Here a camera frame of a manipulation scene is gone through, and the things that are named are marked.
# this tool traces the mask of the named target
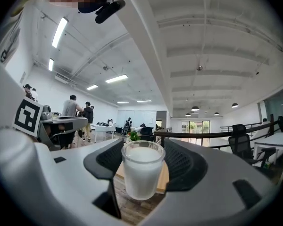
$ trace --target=office chair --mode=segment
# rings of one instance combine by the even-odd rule
[[[140,138],[142,141],[154,141],[154,135],[152,133],[153,127],[144,127],[140,131]]]
[[[283,132],[283,116],[278,117],[278,125],[279,125],[281,132]]]
[[[261,167],[255,166],[257,170],[265,174],[268,178],[273,177],[271,170],[264,168],[267,159],[275,153],[275,148],[262,148],[261,152],[258,153],[258,157],[264,153],[263,158],[253,159],[253,151],[250,147],[250,136],[246,134],[246,128],[244,125],[233,125],[232,136],[228,138],[228,142],[231,146],[233,154],[244,159],[248,164],[252,165],[257,162],[262,162]]]

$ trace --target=window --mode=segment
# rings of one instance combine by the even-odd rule
[[[210,132],[210,121],[182,121],[182,133],[202,134]],[[182,141],[209,146],[209,138],[182,138]]]
[[[157,124],[159,127],[161,127],[161,122],[162,122],[162,121],[156,121],[156,124]]]

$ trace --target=glass cup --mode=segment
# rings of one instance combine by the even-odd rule
[[[133,141],[122,148],[125,187],[128,195],[146,200],[156,192],[166,152],[150,141]]]

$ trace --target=ceiling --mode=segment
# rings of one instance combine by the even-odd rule
[[[283,58],[283,27],[262,0],[148,1],[166,45],[174,117],[194,105],[199,116],[222,116],[232,103],[247,105],[279,87],[248,96],[248,85],[256,87],[261,74],[272,79]]]
[[[263,0],[125,0],[103,24],[36,0],[33,56],[105,101],[151,99],[173,117],[220,116],[283,87],[283,27]],[[57,24],[67,17],[58,49]],[[127,74],[114,84],[104,80]]]
[[[145,99],[164,104],[145,60],[116,15],[96,24],[94,13],[82,14],[75,8],[55,6],[46,0],[36,0],[33,6],[35,66],[47,69],[52,58],[54,72],[64,76],[70,86],[109,103],[128,101],[126,105],[137,105],[136,101]],[[62,17],[69,22],[58,48],[54,48],[51,43]],[[128,79],[105,82],[123,74]],[[99,87],[86,90],[94,84]]]

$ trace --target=white desk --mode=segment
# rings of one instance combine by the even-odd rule
[[[94,142],[96,142],[96,137],[98,135],[98,132],[107,132],[107,131],[111,131],[112,132],[112,138],[114,136],[114,132],[116,131],[114,126],[99,126],[96,124],[90,124],[91,129],[95,129],[95,138],[94,138]]]
[[[257,159],[258,147],[275,147],[275,161],[277,158],[278,150],[283,150],[283,133],[276,133],[270,137],[258,139],[254,145],[254,159]],[[283,180],[283,172],[280,177],[280,181]]]

